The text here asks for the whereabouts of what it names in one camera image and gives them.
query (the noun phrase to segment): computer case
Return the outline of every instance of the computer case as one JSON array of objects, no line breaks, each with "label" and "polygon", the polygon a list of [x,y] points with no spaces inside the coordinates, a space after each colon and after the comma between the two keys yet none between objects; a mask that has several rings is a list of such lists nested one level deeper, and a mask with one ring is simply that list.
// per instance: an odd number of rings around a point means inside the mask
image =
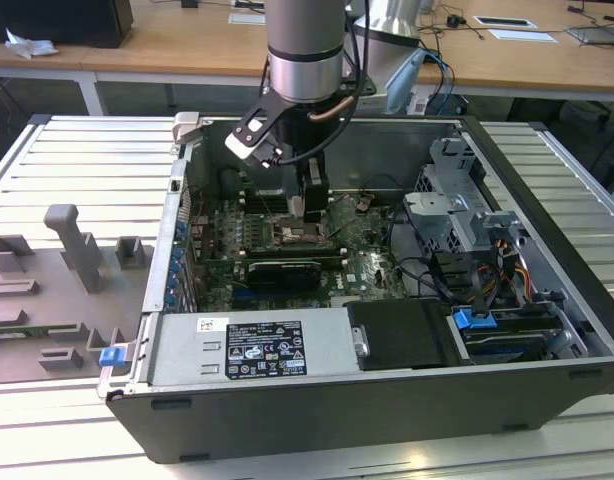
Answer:
[{"label": "computer case", "polygon": [[118,48],[133,20],[129,0],[0,0],[0,42],[9,28],[31,40]]}]

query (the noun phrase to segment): desk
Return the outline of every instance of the desk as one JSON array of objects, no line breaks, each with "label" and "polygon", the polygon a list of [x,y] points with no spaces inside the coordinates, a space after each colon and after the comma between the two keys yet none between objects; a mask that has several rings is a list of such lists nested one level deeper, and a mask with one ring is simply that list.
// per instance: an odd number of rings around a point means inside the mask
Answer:
[{"label": "desk", "polygon": [[[449,0],[460,5],[472,26],[473,15],[528,18],[540,30],[589,24],[566,11],[560,0]],[[178,2],[132,0],[134,26],[119,49],[58,46],[51,57],[25,60],[0,45],[0,76],[72,80],[80,85],[92,115],[106,113],[98,82],[147,82],[254,86],[266,54],[265,28],[229,24],[233,10],[217,5],[181,9]],[[601,19],[614,5],[586,4]],[[444,23],[442,8],[436,21]],[[428,24],[430,16],[422,16]],[[465,95],[614,101],[614,48],[580,47],[566,33],[558,43],[496,40],[482,31],[447,31],[440,39],[446,61],[456,72],[454,92]],[[423,40],[435,48],[433,35]],[[438,69],[425,65],[419,92],[428,95],[439,80]]]}]

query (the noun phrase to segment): motherboard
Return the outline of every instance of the motherboard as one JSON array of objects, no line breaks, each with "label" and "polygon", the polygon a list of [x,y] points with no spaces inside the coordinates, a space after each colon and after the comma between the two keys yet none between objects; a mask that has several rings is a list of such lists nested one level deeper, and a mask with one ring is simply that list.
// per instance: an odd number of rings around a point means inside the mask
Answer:
[{"label": "motherboard", "polygon": [[340,194],[318,223],[258,197],[203,203],[194,226],[199,311],[342,307],[407,296],[387,245],[391,207]]}]

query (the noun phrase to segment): green circuit board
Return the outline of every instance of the green circuit board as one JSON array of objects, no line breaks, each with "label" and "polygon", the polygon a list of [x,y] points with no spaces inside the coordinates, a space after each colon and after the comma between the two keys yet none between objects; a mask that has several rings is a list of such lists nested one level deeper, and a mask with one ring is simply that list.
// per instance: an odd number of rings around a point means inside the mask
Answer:
[{"label": "green circuit board", "polygon": [[[359,199],[337,197],[317,227],[300,225],[286,213],[248,213],[237,202],[209,202],[208,228],[196,242],[199,310],[324,308],[352,300],[406,297],[384,242],[389,207],[363,205],[361,211]],[[322,265],[318,289],[300,294],[249,291],[243,267],[285,260],[285,255]]]}]

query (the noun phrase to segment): power supply label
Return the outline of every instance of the power supply label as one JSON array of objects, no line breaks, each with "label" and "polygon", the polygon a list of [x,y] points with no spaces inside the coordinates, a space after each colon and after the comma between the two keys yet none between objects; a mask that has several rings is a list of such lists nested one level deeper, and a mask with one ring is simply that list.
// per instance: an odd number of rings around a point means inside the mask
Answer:
[{"label": "power supply label", "polygon": [[301,322],[229,324],[225,350],[230,380],[307,375]]}]

